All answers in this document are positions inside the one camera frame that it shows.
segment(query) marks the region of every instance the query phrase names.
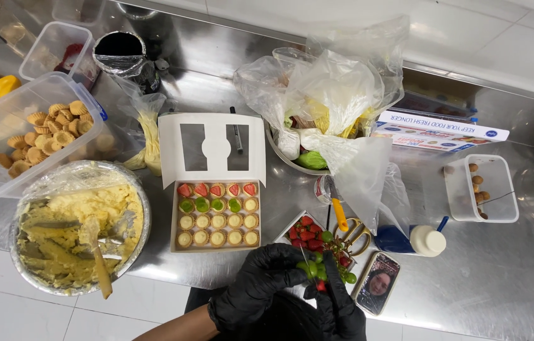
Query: scissors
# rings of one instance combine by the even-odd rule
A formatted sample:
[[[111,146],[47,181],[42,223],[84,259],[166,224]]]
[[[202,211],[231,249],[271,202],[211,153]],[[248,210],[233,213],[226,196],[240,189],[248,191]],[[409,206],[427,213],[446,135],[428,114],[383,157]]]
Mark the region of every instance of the scissors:
[[[353,227],[349,229],[349,232],[347,234],[345,234],[345,236],[342,238],[342,241],[343,242],[348,241],[353,236],[353,233],[355,232],[355,230],[361,226],[362,229],[360,230],[360,232],[357,235],[355,235],[353,239],[351,239],[351,245],[355,244],[355,242],[357,242],[360,239],[360,237],[363,236],[364,234],[368,236],[366,238],[366,244],[362,247],[360,251],[349,251],[349,255],[361,255],[366,250],[368,250],[368,246],[370,246],[370,241],[372,240],[372,234],[370,234],[370,230],[368,229],[368,227],[366,227],[366,224],[364,224],[359,218],[347,218],[345,222],[350,221],[350,220],[354,222]],[[334,232],[332,233],[334,236],[337,235],[338,229],[339,229],[339,226],[337,225],[334,228]]]

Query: foil-lined container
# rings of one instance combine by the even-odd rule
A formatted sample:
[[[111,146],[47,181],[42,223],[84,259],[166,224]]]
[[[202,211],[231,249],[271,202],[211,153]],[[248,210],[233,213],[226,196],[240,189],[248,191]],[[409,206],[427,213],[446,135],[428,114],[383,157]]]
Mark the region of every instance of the foil-lined container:
[[[97,176],[101,175],[104,175],[104,181],[100,179],[97,181]],[[118,264],[115,267],[114,272],[111,273],[111,281],[113,282],[121,277],[121,275],[123,275],[138,258],[143,246],[147,242],[151,229],[151,208],[149,205],[149,198],[142,188],[140,179],[133,172],[123,166],[104,161],[81,160],[54,169],[50,173],[42,176],[38,181],[32,183],[25,189],[25,191],[23,191],[22,199],[16,207],[16,213],[10,224],[9,242],[10,256],[12,257],[14,266],[29,284],[43,292],[56,296],[79,296],[100,290],[98,281],[93,282],[89,287],[55,288],[45,283],[41,278],[38,278],[37,275],[28,270],[20,259],[21,250],[17,243],[19,227],[21,217],[25,213],[27,205],[30,203],[39,200],[45,201],[49,196],[70,194],[76,191],[106,188],[121,184],[130,184],[136,189],[136,193],[138,194],[142,205],[143,221],[141,236],[139,237],[138,244],[136,244],[134,251],[125,262]]]

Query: black nitrile glove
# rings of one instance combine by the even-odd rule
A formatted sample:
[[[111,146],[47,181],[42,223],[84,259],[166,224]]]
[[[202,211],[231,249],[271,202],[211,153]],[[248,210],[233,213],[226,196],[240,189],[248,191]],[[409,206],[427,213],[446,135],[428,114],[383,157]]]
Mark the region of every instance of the black nitrile glove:
[[[315,259],[312,252],[305,252]],[[273,295],[307,281],[304,270],[296,268],[304,261],[300,249],[288,244],[269,244],[252,250],[235,277],[235,282],[208,303],[208,314],[218,331],[231,331],[255,322],[271,306]]]
[[[366,341],[366,316],[347,293],[332,252],[324,251],[323,255],[328,276],[327,292],[317,291],[315,285],[309,285],[304,298],[315,298],[317,301],[324,341]]]

